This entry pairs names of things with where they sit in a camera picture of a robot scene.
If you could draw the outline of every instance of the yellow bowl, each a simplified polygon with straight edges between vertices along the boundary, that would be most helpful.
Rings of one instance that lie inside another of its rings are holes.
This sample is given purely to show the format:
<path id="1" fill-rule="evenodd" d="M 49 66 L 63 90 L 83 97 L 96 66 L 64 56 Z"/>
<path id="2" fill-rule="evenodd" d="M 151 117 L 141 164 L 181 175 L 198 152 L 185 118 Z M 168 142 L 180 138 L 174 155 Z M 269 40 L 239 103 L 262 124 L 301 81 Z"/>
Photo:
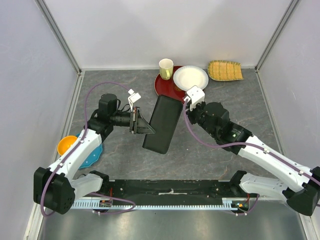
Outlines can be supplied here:
<path id="1" fill-rule="evenodd" d="M 65 154 L 65 152 L 72 146 L 72 144 L 75 143 L 76 140 L 77 140 L 77 137 L 72 135 L 62 138 L 56 148 L 60 156 Z"/>

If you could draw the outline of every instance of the gray tabletop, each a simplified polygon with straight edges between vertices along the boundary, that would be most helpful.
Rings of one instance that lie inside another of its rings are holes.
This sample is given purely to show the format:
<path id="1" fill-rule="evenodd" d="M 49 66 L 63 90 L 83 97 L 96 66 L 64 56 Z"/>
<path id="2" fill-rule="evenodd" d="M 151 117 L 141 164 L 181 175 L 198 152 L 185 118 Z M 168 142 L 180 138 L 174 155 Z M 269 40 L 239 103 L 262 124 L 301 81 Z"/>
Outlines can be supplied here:
<path id="1" fill-rule="evenodd" d="M 114 81 L 139 92 L 137 102 L 143 116 L 149 121 L 157 94 L 154 89 L 158 70 L 105 70 L 87 71 L 84 75 L 76 105 L 70 134 L 81 132 L 84 126 L 84 98 L 95 84 Z M 254 69 L 243 69 L 244 80 L 218 82 L 209 80 L 205 89 L 205 101 L 221 102 L 230 112 L 233 122 L 242 125 L 263 142 L 278 149 L 263 95 Z M 128 103 L 128 93 L 121 87 L 105 84 L 93 90 L 88 98 L 87 112 L 98 108 L 102 94 L 112 93 Z M 204 130 L 193 125 L 194 132 L 208 143 L 215 144 Z M 158 154 L 142 148 L 143 135 L 133 135 L 126 127 L 115 127 L 103 143 L 98 162 L 80 169 L 79 174 L 92 170 L 108 174 L 111 179 L 220 179 L 229 180 L 237 170 L 245 170 L 258 176 L 272 175 L 255 163 L 223 149 L 211 149 L 196 142 L 188 132 L 183 117 L 177 124 L 167 154 Z"/>

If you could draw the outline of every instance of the white backdrop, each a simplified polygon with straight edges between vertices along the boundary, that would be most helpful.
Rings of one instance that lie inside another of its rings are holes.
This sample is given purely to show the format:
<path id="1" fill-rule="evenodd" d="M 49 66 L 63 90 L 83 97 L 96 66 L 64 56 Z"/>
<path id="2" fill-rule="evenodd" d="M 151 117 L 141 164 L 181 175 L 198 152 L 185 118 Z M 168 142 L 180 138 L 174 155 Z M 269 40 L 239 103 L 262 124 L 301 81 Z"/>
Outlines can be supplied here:
<path id="1" fill-rule="evenodd" d="M 76 80 L 35 1 L 1 1 L 2 240 L 23 239 L 33 206 L 33 175 L 56 155 Z"/>
<path id="2" fill-rule="evenodd" d="M 255 66 L 290 0 L 46 0 L 81 68 Z"/>
<path id="3" fill-rule="evenodd" d="M 320 166 L 319 12 L 319 0 L 301 1 L 260 71 L 287 157 L 310 168 Z"/>

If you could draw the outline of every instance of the black rectangular object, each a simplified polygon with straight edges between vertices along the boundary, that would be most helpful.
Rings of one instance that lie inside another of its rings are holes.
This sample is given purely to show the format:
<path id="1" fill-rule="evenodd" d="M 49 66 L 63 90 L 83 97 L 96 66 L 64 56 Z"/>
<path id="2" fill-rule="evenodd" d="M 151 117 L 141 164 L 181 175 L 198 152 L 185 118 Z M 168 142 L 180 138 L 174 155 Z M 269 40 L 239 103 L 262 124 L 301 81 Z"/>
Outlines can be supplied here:
<path id="1" fill-rule="evenodd" d="M 182 108 L 181 101 L 164 95 L 158 96 L 149 123 L 154 128 L 155 134 L 146 135 L 142 147 L 159 154 L 166 154 Z"/>

